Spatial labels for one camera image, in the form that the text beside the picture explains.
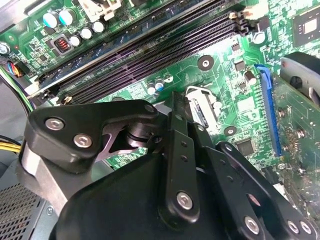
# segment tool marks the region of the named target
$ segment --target red component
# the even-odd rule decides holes
[[[65,53],[70,49],[70,45],[64,38],[59,38],[54,42],[54,45],[60,50],[61,53]]]

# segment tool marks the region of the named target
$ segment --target screw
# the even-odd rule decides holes
[[[204,131],[204,130],[205,130],[204,127],[201,126],[201,125],[198,125],[198,129],[199,129],[200,131]]]
[[[229,151],[232,151],[232,147],[231,147],[229,144],[226,144],[226,145],[225,145],[225,148],[226,148],[227,150],[229,150]]]
[[[288,225],[289,225],[289,228],[292,230],[292,232],[294,232],[295,234],[299,233],[299,229],[292,221],[288,220]]]
[[[259,234],[259,226],[258,224],[256,223],[255,220],[253,220],[251,217],[249,216],[245,216],[244,217],[244,223],[246,225],[246,227],[251,231],[253,232],[255,235],[258,235]]]
[[[59,131],[64,128],[65,124],[58,118],[49,118],[45,121],[45,126],[53,131]]]
[[[85,134],[78,134],[73,138],[73,142],[79,148],[89,148],[92,145],[92,140],[89,136]]]
[[[150,106],[150,105],[146,104],[146,105],[144,105],[144,108],[150,113],[154,113],[155,112],[154,108],[152,106]]]
[[[300,225],[307,234],[312,234],[310,227],[304,221],[300,221]]]
[[[208,67],[209,66],[209,61],[208,60],[204,60],[203,63],[202,63],[202,66],[205,67],[205,68]]]
[[[46,208],[46,214],[48,214],[49,216],[51,216],[52,214],[54,214],[54,208],[52,206],[48,206]]]
[[[178,204],[185,210],[190,210],[193,206],[191,197],[185,192],[178,192],[176,195],[176,200],[178,201]]]

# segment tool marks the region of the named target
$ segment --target mounting hole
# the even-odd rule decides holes
[[[232,183],[234,182],[234,179],[232,176],[226,176],[226,177],[229,179],[230,182],[232,182]]]
[[[290,85],[295,89],[302,89],[303,87],[302,79],[299,76],[293,76],[290,79]]]
[[[204,55],[198,60],[198,68],[202,71],[209,71],[214,66],[214,59],[210,55]]]
[[[188,162],[188,158],[187,158],[186,156],[184,156],[184,155],[181,155],[181,156],[180,156],[180,159],[181,159],[182,161],[184,161],[185,163]]]
[[[181,146],[186,148],[188,147],[188,144],[185,141],[181,141]]]
[[[176,114],[175,117],[176,117],[177,119],[179,119],[180,121],[183,120],[182,116],[180,116],[179,114]]]

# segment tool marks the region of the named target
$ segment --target blue pcie slot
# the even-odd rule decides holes
[[[273,79],[270,70],[262,64],[255,64],[256,69],[260,71],[261,75],[261,88],[264,100],[266,118],[269,126],[270,137],[273,150],[279,157],[282,155],[280,138],[277,127],[277,118],[275,113],[275,105],[273,99]]]

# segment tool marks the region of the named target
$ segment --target metal mesh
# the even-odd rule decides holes
[[[21,240],[40,198],[20,184],[0,190],[0,240]]]

